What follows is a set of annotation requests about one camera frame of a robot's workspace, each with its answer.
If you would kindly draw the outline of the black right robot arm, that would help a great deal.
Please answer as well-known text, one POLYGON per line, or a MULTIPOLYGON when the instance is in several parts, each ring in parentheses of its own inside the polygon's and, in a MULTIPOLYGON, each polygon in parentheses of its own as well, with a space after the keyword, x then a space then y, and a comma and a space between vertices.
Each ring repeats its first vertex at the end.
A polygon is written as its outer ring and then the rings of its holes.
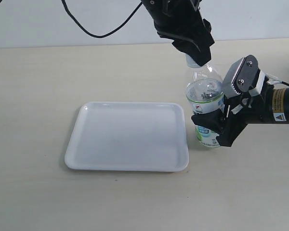
POLYGON ((236 77, 222 87, 230 91, 221 108, 195 112, 191 119, 196 126, 215 132, 217 143, 224 147, 232 146, 248 124, 289 124, 289 86, 276 89, 279 83, 267 75, 236 77))

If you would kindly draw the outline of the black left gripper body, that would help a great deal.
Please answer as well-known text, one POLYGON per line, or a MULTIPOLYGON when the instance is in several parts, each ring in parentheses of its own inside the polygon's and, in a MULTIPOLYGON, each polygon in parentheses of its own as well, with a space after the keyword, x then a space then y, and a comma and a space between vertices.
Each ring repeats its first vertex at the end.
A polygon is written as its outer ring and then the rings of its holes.
POLYGON ((210 48, 215 43, 210 22, 201 15, 201 1, 143 0, 141 3, 152 17, 157 34, 172 40, 174 47, 210 48))

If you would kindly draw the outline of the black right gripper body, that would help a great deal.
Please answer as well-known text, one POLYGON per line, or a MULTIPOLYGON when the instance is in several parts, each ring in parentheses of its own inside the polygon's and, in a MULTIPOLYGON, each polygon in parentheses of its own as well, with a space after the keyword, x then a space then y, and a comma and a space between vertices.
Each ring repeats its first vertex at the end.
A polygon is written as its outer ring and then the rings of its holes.
POLYGON ((243 106, 236 114, 230 107, 221 118, 220 145, 232 146, 235 139, 248 124, 272 124, 273 89, 265 89, 256 97, 248 99, 251 106, 243 106))

